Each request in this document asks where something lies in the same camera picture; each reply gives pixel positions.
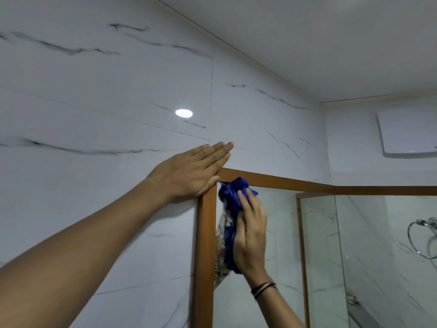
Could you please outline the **person's left forearm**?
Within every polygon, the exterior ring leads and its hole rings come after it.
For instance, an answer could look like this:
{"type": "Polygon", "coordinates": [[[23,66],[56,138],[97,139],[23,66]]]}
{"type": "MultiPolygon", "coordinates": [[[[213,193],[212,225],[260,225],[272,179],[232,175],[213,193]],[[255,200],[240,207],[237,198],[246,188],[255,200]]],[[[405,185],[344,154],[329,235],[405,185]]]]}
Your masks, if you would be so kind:
{"type": "Polygon", "coordinates": [[[174,185],[145,180],[0,268],[0,328],[69,328],[174,185]]]}

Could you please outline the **person's left hand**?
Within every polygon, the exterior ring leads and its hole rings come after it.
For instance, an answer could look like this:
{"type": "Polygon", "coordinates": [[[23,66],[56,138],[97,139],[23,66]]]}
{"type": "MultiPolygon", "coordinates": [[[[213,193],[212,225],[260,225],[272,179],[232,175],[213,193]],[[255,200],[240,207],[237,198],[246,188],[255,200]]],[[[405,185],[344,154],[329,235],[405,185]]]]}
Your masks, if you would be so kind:
{"type": "Polygon", "coordinates": [[[166,203],[177,203],[195,197],[196,182],[218,175],[223,166],[202,167],[203,158],[186,158],[185,152],[176,154],[158,164],[144,180],[148,188],[160,195],[166,203]]]}

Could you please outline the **person's right hand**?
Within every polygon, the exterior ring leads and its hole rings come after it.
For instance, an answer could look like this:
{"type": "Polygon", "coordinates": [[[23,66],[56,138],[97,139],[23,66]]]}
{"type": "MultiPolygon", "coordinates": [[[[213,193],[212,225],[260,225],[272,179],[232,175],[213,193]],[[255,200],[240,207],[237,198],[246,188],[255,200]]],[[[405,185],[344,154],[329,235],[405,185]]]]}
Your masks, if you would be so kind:
{"type": "Polygon", "coordinates": [[[265,269],[266,233],[266,213],[265,219],[245,219],[242,212],[239,213],[233,258],[251,289],[272,281],[265,269]]]}

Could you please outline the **blue cleaning cloth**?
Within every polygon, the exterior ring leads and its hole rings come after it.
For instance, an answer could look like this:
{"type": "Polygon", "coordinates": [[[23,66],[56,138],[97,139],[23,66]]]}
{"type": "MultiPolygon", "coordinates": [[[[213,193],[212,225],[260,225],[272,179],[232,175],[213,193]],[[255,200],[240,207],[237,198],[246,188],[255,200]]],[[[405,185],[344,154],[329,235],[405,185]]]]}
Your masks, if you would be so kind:
{"type": "Polygon", "coordinates": [[[250,188],[248,181],[238,177],[231,182],[222,182],[218,190],[221,213],[216,226],[215,277],[227,277],[231,272],[242,274],[240,265],[248,249],[250,226],[256,211],[252,201],[257,192],[250,188]]]}

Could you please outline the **wooden framed mirror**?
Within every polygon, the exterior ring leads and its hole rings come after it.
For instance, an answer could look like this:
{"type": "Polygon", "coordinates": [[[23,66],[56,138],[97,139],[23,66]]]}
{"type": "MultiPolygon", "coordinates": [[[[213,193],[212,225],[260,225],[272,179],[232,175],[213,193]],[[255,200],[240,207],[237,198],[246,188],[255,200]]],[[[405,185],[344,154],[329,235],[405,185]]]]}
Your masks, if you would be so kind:
{"type": "Polygon", "coordinates": [[[434,327],[409,282],[407,263],[425,263],[408,243],[411,220],[437,216],[437,186],[335,186],[223,168],[220,181],[245,178],[262,197],[266,270],[306,328],[349,328],[353,310],[377,326],[434,327]]]}

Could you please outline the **person's right forearm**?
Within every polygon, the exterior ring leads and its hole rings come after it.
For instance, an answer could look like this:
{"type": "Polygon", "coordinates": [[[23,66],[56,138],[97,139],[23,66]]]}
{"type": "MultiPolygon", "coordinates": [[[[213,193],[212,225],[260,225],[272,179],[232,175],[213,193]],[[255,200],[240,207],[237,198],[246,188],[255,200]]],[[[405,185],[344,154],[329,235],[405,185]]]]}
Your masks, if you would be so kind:
{"type": "Polygon", "coordinates": [[[268,328],[305,328],[284,300],[276,283],[264,282],[251,290],[268,328]]]}

